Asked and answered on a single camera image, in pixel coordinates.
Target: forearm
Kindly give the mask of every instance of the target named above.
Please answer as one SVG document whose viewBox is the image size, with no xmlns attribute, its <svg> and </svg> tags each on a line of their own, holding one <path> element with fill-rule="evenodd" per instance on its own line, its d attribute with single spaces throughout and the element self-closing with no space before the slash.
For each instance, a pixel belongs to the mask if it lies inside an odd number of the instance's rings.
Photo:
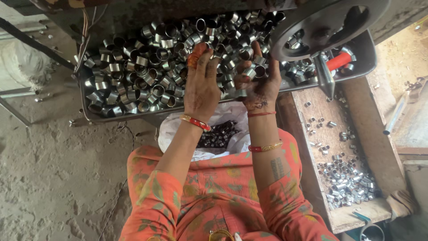
<svg viewBox="0 0 428 241">
<path fill-rule="evenodd" d="M 182 121 L 155 170 L 171 174 L 183 185 L 202 132 L 202 128 Z"/>
<path fill-rule="evenodd" d="M 274 114 L 248 118 L 252 146 L 267 146 L 279 142 Z M 263 190 L 290 172 L 290 165 L 281 148 L 253 152 L 253 170 L 257 189 Z"/>
</svg>

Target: white plastic bag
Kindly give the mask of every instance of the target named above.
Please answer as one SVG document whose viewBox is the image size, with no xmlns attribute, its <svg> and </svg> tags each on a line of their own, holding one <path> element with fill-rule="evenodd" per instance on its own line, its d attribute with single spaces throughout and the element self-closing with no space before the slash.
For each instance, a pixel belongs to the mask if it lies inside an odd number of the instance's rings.
<svg viewBox="0 0 428 241">
<path fill-rule="evenodd" d="M 158 143 L 162 152 L 166 151 L 174 138 L 181 123 L 179 119 L 181 114 L 170 114 L 160 125 Z M 248 146 L 251 144 L 250 133 L 248 131 L 247 109 L 242 102 L 219 104 L 214 115 L 208 121 L 208 125 L 215 126 L 231 120 L 237 122 L 235 129 L 240 132 L 232 136 L 227 148 L 197 148 L 193 154 L 192 162 L 248 151 Z"/>
</svg>

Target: metal wheel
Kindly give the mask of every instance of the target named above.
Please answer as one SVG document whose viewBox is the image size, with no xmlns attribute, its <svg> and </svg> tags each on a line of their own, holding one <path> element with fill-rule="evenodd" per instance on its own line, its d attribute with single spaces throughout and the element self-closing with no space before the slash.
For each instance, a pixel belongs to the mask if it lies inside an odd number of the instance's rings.
<svg viewBox="0 0 428 241">
<path fill-rule="evenodd" d="M 360 35 L 388 8 L 390 0 L 313 0 L 300 6 L 272 33 L 270 53 L 279 61 L 308 58 Z M 289 39 L 300 39 L 290 48 Z"/>
</svg>

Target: orange dress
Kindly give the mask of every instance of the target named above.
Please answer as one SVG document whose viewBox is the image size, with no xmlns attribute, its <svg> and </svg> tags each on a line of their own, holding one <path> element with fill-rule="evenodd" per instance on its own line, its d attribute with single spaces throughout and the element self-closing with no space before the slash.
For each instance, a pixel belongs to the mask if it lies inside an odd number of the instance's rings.
<svg viewBox="0 0 428 241">
<path fill-rule="evenodd" d="M 219 230 L 244 241 L 337 241 L 299 188 L 296 140 L 283 130 L 279 137 L 291 171 L 259 192 L 250 152 L 192 162 L 182 186 L 170 174 L 153 171 L 159 149 L 136 149 L 128 158 L 133 209 L 119 241 L 208 241 L 210 231 Z M 211 240 L 230 238 L 216 232 Z"/>
</svg>

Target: concrete floor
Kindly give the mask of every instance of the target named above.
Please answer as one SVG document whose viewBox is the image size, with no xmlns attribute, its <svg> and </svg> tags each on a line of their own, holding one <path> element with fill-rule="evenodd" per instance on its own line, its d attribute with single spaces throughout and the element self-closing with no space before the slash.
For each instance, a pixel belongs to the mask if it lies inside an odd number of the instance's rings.
<svg viewBox="0 0 428 241">
<path fill-rule="evenodd" d="M 75 43 L 55 27 L 47 34 L 54 38 L 35 36 L 72 60 Z M 131 134 L 116 133 L 117 123 L 89 125 L 79 113 L 79 90 L 63 86 L 70 74 L 60 67 L 41 103 L 34 96 L 7 100 L 33 123 L 29 128 L 0 108 L 0 240 L 97 240 L 126 179 Z M 136 147 L 157 146 L 155 127 L 144 120 L 128 126 L 142 133 Z M 105 240 L 118 240 L 130 212 L 126 187 Z"/>
</svg>

